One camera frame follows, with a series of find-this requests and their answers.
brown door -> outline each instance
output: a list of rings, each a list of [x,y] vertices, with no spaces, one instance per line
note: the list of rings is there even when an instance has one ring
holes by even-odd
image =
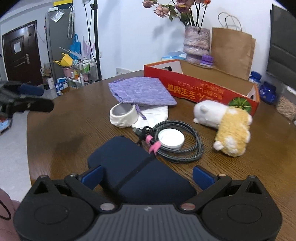
[[[36,21],[4,34],[2,42],[8,80],[42,84]]]

purple drawstring bag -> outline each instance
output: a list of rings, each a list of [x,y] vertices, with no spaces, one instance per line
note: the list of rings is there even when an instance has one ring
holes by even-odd
[[[145,105],[176,105],[176,100],[158,78],[134,77],[109,83],[112,95],[119,103]]]

brown tabletop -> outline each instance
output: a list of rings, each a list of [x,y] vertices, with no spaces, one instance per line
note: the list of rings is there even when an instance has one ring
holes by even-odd
[[[142,74],[138,71],[70,91],[54,100],[51,113],[30,112],[27,149],[31,182],[44,174],[63,179],[70,173],[86,171],[89,155],[112,137],[125,135],[136,142],[131,128],[117,128],[109,121],[109,111],[117,101],[108,83]],[[246,153],[231,158],[213,149],[215,130],[193,122],[194,103],[176,100],[177,106],[169,108],[169,119],[192,125],[202,137],[205,152],[199,161],[191,164],[166,163],[189,180],[197,164],[233,179],[245,179],[249,174],[258,176],[283,214],[277,240],[296,240],[296,127],[276,112],[274,106],[260,103]]]

navy blue pouch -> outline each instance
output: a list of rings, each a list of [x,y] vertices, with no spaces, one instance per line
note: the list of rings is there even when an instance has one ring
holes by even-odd
[[[178,206],[196,195],[188,180],[123,136],[95,150],[88,165],[104,168],[100,185],[121,202]]]

vase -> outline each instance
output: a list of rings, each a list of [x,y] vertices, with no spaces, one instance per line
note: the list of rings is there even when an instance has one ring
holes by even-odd
[[[210,30],[195,26],[185,26],[183,52],[187,54],[186,60],[199,64],[203,55],[210,53]]]

